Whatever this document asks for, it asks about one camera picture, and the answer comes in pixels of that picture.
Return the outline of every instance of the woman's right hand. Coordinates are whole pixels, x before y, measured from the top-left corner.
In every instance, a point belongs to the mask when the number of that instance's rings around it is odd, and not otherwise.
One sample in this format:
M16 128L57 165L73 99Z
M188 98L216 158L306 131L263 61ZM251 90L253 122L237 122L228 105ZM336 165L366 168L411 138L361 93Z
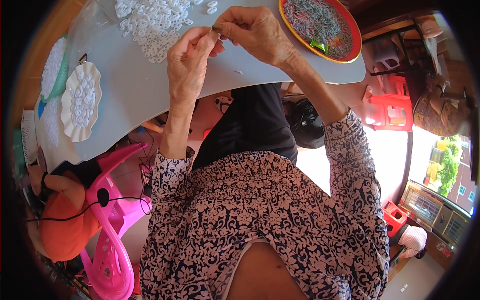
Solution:
M281 68L298 55L278 20L266 7L228 8L212 26L222 40L229 38L235 46L242 46L248 53L269 65Z

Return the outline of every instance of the elderly woman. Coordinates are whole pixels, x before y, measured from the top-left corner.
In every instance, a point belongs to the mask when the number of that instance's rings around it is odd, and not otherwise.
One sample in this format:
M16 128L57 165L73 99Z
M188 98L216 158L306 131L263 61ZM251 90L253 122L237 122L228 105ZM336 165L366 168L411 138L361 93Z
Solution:
M232 91L204 140L187 147L207 58L229 38L280 68L322 118L329 196L295 167L279 85ZM297 52L272 12L230 7L168 52L170 113L153 175L141 262L144 299L377 299L388 237L361 122Z

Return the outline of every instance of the floral print shirt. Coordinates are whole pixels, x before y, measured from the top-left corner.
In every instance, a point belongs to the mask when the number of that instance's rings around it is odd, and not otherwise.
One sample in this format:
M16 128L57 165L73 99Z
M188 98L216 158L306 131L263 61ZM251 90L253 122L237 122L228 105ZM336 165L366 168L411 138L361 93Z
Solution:
M378 299L389 248L359 119L325 127L329 196L289 160L243 152L189 171L156 154L142 252L144 299L221 299L245 240L265 238L308 299Z

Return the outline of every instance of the green basket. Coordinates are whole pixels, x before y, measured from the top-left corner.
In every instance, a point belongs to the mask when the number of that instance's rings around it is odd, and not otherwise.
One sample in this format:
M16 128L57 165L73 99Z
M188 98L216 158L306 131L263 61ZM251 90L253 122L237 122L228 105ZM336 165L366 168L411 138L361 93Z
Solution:
M68 59L67 59L67 51L65 51L65 53L63 54L63 59L61 61L57 79L55 79L55 84L53 85L50 95L48 95L48 98L46 99L43 98L42 95L40 95L40 100L42 100L43 103L48 103L48 101L50 101L52 98L62 95L66 89L67 79L68 79Z

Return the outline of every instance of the woman's left hand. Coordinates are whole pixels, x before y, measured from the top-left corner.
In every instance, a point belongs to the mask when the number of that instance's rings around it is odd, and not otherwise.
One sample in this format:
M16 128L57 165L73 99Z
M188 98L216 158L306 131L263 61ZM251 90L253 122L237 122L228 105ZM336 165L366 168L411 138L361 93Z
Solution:
M207 58L223 52L222 41L211 27L193 27L167 54L170 112L193 113L204 85Z

